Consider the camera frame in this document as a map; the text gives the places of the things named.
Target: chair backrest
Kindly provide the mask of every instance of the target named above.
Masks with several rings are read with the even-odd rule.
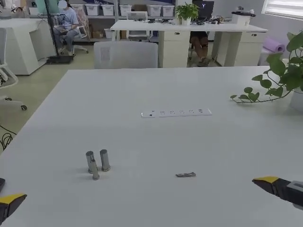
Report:
[[[86,16],[83,8],[74,9],[77,14],[77,19],[79,22],[78,36],[80,39],[85,38],[90,34],[89,32],[89,19]]]
[[[5,64],[6,28],[0,27],[0,65]]]
[[[158,67],[158,45],[109,41],[94,44],[95,69],[145,69]]]
[[[146,11],[130,11],[126,13],[126,18],[128,20],[148,20]],[[150,35],[150,31],[126,31],[126,38],[128,37],[147,37]]]

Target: small metal part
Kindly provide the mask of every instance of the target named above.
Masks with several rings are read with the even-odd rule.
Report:
[[[187,173],[187,174],[176,174],[176,177],[195,177],[196,174],[194,172]]]
[[[93,172],[92,172],[92,170],[91,170],[91,168],[90,168],[90,161],[93,160],[93,159],[95,159],[95,158],[94,158],[94,152],[92,152],[92,151],[86,152],[86,159],[87,159],[87,164],[89,165],[88,172],[89,172],[90,174],[92,174]]]
[[[98,174],[97,164],[94,159],[90,161],[90,168],[93,172],[93,180],[95,180],[95,181],[98,180],[100,178],[100,176]]]
[[[105,150],[105,149],[101,150],[100,156],[101,156],[101,163],[102,163],[102,171],[106,172],[106,171],[110,170],[107,150]]]

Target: monitor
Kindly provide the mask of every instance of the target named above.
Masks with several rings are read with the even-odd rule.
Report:
[[[210,19],[214,10],[214,1],[193,0],[193,4],[199,7],[198,20]]]

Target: power outlet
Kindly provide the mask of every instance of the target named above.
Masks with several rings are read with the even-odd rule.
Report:
[[[200,109],[181,109],[181,110],[151,110],[141,113],[142,118],[156,117],[187,117],[187,116],[209,116],[212,112],[208,108]]]

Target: window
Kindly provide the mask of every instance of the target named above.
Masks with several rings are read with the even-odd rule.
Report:
[[[262,13],[303,20],[303,0],[265,0]]]

